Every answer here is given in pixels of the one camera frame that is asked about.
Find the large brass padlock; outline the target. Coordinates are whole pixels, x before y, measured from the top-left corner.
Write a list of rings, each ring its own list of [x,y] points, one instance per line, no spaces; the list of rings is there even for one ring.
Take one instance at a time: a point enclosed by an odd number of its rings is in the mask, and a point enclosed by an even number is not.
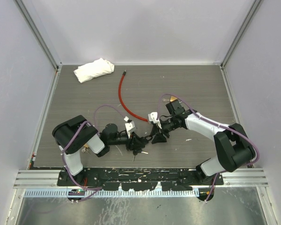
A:
[[[170,97],[170,102],[173,102],[173,101],[175,101],[175,100],[178,100],[178,98],[175,97],[175,96],[171,96],[171,97]]]

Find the white cloth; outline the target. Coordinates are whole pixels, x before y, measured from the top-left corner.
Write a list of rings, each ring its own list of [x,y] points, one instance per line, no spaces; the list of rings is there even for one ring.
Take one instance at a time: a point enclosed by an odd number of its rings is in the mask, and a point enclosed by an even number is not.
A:
[[[80,83],[84,83],[94,78],[111,74],[114,72],[114,68],[114,64],[108,60],[99,58],[91,63],[79,66],[76,70],[74,70],[74,75]]]

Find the black-headed key bunch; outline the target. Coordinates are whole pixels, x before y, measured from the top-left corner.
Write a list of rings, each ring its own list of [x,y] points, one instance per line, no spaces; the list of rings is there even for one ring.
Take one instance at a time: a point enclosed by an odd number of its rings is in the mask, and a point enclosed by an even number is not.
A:
[[[133,162],[135,161],[135,158],[138,154],[148,154],[148,152],[142,151],[142,150],[135,150],[133,151]]]

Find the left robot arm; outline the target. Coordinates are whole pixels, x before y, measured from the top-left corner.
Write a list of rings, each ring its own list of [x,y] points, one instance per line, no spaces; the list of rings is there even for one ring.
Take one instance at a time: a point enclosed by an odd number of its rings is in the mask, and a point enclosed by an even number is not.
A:
[[[125,130],[118,131],[118,126],[109,123],[102,132],[78,115],[57,125],[52,136],[61,150],[64,166],[68,171],[68,181],[74,186],[84,182],[83,165],[80,150],[87,146],[97,157],[102,157],[110,151],[111,145],[124,145],[134,155],[141,153],[148,144],[147,137],[139,137],[135,132],[133,121],[126,119]]]

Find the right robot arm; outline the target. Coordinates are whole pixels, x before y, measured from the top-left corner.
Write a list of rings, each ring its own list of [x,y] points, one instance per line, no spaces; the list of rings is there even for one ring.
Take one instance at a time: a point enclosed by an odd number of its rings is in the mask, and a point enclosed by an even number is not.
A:
[[[192,108],[186,110],[178,100],[169,102],[166,108],[170,113],[167,120],[161,120],[157,112],[148,114],[148,121],[153,125],[152,143],[166,142],[171,131],[184,128],[215,144],[216,156],[196,166],[198,183],[208,184],[213,175],[223,171],[231,173],[257,158],[255,148],[240,124],[227,125],[210,120]]]

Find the black padlock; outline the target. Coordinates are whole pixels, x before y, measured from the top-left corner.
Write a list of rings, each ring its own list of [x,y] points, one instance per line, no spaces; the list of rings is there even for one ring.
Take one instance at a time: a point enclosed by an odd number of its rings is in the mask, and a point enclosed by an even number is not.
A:
[[[152,135],[147,135],[141,138],[141,140],[144,142],[150,142],[152,139],[153,139]]]

